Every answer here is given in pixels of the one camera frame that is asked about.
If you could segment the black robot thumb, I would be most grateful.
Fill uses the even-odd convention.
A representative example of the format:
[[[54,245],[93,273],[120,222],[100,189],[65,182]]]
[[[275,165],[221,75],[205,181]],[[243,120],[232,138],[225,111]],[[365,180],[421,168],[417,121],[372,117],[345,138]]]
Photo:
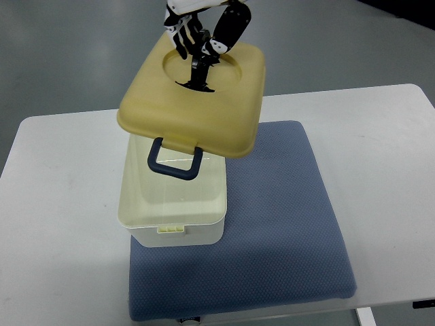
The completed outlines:
[[[251,11],[243,2],[230,2],[218,20],[210,39],[201,47],[201,54],[218,57],[230,51],[251,21]]]

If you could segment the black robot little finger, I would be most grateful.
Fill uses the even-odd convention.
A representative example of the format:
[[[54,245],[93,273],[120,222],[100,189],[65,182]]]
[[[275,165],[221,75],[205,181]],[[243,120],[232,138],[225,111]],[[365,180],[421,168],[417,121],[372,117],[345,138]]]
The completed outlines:
[[[164,27],[174,48],[178,51],[179,54],[182,54],[182,45],[179,42],[178,35],[180,20],[180,15],[175,14],[172,10],[166,10],[164,17]]]

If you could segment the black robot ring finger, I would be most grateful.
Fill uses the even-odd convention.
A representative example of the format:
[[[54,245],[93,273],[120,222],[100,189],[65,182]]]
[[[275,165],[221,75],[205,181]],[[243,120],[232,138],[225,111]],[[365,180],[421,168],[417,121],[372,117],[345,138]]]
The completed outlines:
[[[176,36],[176,50],[178,51],[179,55],[183,60],[187,59],[189,55],[189,50],[187,47],[187,42],[189,41],[188,35],[186,32],[187,24],[190,20],[190,16],[184,16],[181,19],[179,19],[179,22],[177,24],[177,36]]]

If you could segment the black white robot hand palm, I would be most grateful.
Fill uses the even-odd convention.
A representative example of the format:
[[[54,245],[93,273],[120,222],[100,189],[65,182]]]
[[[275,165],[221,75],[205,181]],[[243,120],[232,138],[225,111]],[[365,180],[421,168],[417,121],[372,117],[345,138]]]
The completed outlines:
[[[211,7],[230,5],[236,1],[221,0],[167,0],[166,12],[168,15],[184,16],[191,12],[206,10]]]

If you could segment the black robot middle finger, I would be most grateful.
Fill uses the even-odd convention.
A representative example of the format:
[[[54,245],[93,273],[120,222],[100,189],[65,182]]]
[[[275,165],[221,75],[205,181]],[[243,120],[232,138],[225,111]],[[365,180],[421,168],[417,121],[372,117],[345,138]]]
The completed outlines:
[[[188,51],[196,51],[196,16],[194,14],[186,17],[185,23],[185,45]]]

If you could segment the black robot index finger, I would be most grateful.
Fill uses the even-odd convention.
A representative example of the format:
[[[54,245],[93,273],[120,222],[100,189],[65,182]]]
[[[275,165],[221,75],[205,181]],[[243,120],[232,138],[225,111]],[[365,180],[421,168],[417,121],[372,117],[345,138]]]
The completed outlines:
[[[198,19],[198,14],[192,14],[190,21],[190,34],[193,38],[193,47],[195,51],[199,51],[203,44],[203,25]]]

